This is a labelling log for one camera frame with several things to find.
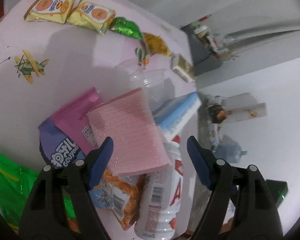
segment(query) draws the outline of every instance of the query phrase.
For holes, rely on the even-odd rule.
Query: white bottle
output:
[[[172,165],[147,174],[140,202],[140,218],[134,226],[136,235],[145,240],[170,240],[175,233],[180,209],[183,166],[179,144],[164,143]]]

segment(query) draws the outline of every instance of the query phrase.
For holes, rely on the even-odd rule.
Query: purple package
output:
[[[75,160],[85,158],[78,145],[56,127],[50,118],[42,122],[38,129],[40,153],[46,163],[51,162],[55,168],[64,168]]]
[[[50,117],[55,126],[71,137],[85,155],[98,148],[86,113],[101,103],[96,89],[91,88]]]

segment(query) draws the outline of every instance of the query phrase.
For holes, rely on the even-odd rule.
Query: snack bag with barcode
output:
[[[145,175],[113,176],[106,168],[98,186],[90,191],[93,204],[97,208],[109,209],[116,216],[122,229],[128,230],[137,220]]]

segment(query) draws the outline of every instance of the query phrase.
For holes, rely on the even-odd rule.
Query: silver screw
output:
[[[257,171],[257,166],[255,166],[255,165],[250,165],[249,166],[249,169],[251,170],[251,171]]]
[[[77,165],[77,166],[82,166],[83,164],[84,164],[84,160],[77,160],[75,162],[75,165]]]
[[[226,162],[223,159],[217,159],[217,164],[222,166],[222,165],[225,165]]]
[[[46,165],[46,166],[43,167],[43,170],[44,171],[49,171],[49,170],[51,170],[51,166],[50,165]]]

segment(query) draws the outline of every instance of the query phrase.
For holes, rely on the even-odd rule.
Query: plastic bottle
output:
[[[214,156],[217,159],[224,159],[228,163],[239,163],[241,156],[247,153],[247,151],[241,149],[239,143],[224,135],[223,142],[219,143]]]
[[[183,186],[183,166],[179,144],[164,143],[172,165],[147,174],[140,202],[136,235],[145,240],[170,240],[176,227]]]

